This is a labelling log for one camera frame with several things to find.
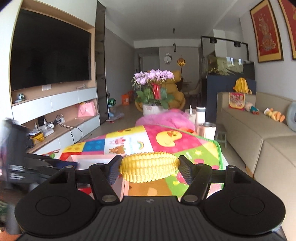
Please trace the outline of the pink cardboard box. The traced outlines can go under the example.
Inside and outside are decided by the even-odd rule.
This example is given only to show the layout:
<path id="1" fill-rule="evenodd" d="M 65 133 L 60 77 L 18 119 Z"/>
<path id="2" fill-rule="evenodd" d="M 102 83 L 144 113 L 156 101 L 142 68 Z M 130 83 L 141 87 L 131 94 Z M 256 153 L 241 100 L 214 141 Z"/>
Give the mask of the pink cardboard box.
<path id="1" fill-rule="evenodd" d="M 123 156 L 70 155 L 66 161 L 78 164 L 77 184 L 89 184 L 95 200 L 101 204 L 115 204 L 128 195 L 129 182 L 119 171 Z"/>

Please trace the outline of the black television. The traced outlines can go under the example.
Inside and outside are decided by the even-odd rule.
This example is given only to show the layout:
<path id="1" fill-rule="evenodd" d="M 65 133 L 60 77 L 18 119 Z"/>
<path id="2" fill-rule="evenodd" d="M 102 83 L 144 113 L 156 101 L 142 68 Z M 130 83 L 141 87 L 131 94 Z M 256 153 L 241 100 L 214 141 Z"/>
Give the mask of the black television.
<path id="1" fill-rule="evenodd" d="M 11 47 L 11 90 L 91 79 L 91 34 L 21 9 Z"/>

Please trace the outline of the beige sofa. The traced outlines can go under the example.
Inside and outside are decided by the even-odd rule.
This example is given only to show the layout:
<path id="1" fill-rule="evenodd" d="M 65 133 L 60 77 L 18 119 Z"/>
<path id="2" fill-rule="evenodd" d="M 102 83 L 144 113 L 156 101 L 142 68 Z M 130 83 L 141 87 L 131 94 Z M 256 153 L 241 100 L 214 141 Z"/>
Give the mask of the beige sofa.
<path id="1" fill-rule="evenodd" d="M 295 132 L 264 113 L 254 115 L 229 107 L 229 94 L 218 93 L 217 121 L 247 171 L 285 204 L 282 228 L 295 238 Z"/>

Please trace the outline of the white thermos bottle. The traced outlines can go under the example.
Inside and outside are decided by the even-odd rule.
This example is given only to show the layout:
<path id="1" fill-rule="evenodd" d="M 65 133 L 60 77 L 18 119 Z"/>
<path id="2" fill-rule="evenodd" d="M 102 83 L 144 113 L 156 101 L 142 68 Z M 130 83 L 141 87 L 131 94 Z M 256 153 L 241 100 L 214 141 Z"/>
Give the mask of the white thermos bottle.
<path id="1" fill-rule="evenodd" d="M 196 120 L 195 125 L 199 126 L 205 122 L 206 108 L 205 107 L 196 107 Z"/>

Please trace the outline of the watermelon ball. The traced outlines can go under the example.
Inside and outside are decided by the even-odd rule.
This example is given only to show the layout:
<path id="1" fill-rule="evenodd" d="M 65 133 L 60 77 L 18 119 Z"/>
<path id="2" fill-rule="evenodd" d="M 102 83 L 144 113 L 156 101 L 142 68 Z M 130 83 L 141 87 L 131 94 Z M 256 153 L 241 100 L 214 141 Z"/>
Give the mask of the watermelon ball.
<path id="1" fill-rule="evenodd" d="M 109 106 L 115 106 L 116 105 L 116 100 L 114 98 L 109 98 L 108 99 L 108 105 Z"/>

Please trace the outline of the orange bag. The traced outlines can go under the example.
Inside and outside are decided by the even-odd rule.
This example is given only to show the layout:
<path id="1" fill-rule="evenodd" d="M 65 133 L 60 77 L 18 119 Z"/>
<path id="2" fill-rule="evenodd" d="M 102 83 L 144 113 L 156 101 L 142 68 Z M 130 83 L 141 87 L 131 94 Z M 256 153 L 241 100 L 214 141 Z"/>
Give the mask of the orange bag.
<path id="1" fill-rule="evenodd" d="M 131 102 L 132 102 L 132 95 L 130 93 L 126 93 L 121 96 L 122 105 L 130 105 Z"/>

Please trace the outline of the fish tank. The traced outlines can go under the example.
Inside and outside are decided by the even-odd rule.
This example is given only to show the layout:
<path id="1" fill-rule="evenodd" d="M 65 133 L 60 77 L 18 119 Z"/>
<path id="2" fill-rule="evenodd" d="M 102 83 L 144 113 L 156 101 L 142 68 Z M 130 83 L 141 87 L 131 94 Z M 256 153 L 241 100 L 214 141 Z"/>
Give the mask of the fish tank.
<path id="1" fill-rule="evenodd" d="M 248 44 L 213 36 L 200 37 L 200 77 L 233 75 L 255 79 L 254 63 L 249 59 Z"/>

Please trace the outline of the red framed picture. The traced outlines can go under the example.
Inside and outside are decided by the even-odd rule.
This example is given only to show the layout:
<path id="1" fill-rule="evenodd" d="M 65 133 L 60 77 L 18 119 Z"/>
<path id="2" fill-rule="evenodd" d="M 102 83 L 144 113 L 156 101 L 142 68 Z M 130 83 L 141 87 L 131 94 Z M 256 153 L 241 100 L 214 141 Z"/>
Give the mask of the red framed picture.
<path id="1" fill-rule="evenodd" d="M 278 0 L 282 14 L 285 18 L 287 31 L 290 39 L 290 45 L 292 50 L 292 59 L 295 60 L 295 6 L 294 1 Z"/>
<path id="2" fill-rule="evenodd" d="M 280 32 L 270 1 L 264 0 L 250 10 L 259 63 L 283 61 Z"/>

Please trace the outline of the pink orchid flower pot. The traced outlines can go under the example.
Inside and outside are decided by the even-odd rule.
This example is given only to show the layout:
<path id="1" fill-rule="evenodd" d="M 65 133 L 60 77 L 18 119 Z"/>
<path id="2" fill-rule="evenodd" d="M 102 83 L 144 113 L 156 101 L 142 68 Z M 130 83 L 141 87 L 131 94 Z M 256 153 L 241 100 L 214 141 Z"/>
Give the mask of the pink orchid flower pot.
<path id="1" fill-rule="evenodd" d="M 135 101 L 142 105 L 144 116 L 163 113 L 169 109 L 169 102 L 174 96 L 167 93 L 165 84 L 171 80 L 174 80 L 174 75 L 167 70 L 152 69 L 134 74 L 132 85 L 137 94 Z"/>

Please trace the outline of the rose gold tumbler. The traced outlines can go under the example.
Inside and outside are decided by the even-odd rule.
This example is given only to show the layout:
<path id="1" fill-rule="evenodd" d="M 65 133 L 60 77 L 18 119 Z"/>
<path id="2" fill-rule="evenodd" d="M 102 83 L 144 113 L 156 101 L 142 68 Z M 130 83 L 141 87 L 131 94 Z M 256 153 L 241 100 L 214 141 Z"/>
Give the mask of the rose gold tumbler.
<path id="1" fill-rule="evenodd" d="M 197 125 L 196 133 L 203 138 L 214 140 L 216 133 L 216 125 L 214 123 L 201 123 Z"/>

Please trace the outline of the pink gift bag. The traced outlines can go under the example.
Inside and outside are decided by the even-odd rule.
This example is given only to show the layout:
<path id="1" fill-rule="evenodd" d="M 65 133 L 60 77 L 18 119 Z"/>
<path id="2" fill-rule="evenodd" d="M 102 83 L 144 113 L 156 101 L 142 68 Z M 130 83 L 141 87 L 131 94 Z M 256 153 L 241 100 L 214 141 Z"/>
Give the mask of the pink gift bag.
<path id="1" fill-rule="evenodd" d="M 93 101 L 81 102 L 78 106 L 78 117 L 91 117 L 96 116 L 96 108 Z"/>

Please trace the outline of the yellow toy corn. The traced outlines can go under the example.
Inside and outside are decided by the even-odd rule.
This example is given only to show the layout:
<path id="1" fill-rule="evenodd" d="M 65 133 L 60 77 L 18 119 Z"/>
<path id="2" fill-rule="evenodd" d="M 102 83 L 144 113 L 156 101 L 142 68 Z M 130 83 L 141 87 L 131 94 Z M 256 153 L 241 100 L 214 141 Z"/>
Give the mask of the yellow toy corn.
<path id="1" fill-rule="evenodd" d="M 130 183 L 147 183 L 171 176 L 179 165 L 179 159 L 173 154 L 149 152 L 125 156 L 119 171 Z"/>

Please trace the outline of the pink tulle cloth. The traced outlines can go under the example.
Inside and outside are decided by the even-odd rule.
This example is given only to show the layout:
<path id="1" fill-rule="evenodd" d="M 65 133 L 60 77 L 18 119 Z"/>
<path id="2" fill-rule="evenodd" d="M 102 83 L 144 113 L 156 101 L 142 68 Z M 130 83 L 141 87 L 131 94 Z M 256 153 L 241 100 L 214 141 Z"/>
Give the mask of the pink tulle cloth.
<path id="1" fill-rule="evenodd" d="M 176 129 L 195 130 L 195 124 L 190 121 L 189 114 L 179 110 L 170 109 L 163 113 L 146 115 L 139 118 L 135 126 L 162 125 Z"/>

